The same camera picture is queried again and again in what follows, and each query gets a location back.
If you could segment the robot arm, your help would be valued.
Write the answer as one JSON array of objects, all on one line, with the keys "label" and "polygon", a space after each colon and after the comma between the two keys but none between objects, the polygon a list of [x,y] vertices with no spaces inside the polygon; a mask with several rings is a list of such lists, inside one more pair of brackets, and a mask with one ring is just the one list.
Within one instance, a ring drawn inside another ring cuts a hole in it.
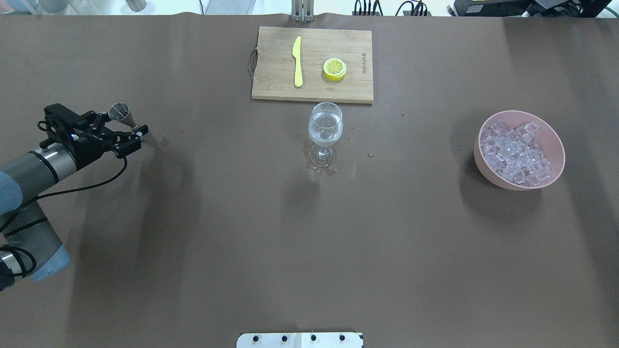
[{"label": "robot arm", "polygon": [[147,125],[133,120],[125,103],[106,113],[78,114],[55,103],[44,108],[38,128],[47,138],[33,150],[0,169],[0,287],[19,279],[41,281],[67,267],[71,258],[39,201],[60,192],[50,188],[112,152],[128,166],[128,156],[141,149]]}]

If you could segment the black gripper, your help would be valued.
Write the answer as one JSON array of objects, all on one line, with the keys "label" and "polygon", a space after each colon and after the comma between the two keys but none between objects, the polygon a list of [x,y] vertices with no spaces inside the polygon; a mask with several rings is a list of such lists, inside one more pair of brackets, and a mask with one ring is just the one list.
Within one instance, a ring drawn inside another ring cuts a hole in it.
[{"label": "black gripper", "polygon": [[86,112],[80,115],[80,129],[71,129],[69,150],[76,167],[87,167],[99,160],[106,152],[113,152],[117,159],[126,159],[141,149],[144,137],[149,134],[148,125],[139,126],[131,132],[112,131],[106,127],[111,121],[108,113]]}]

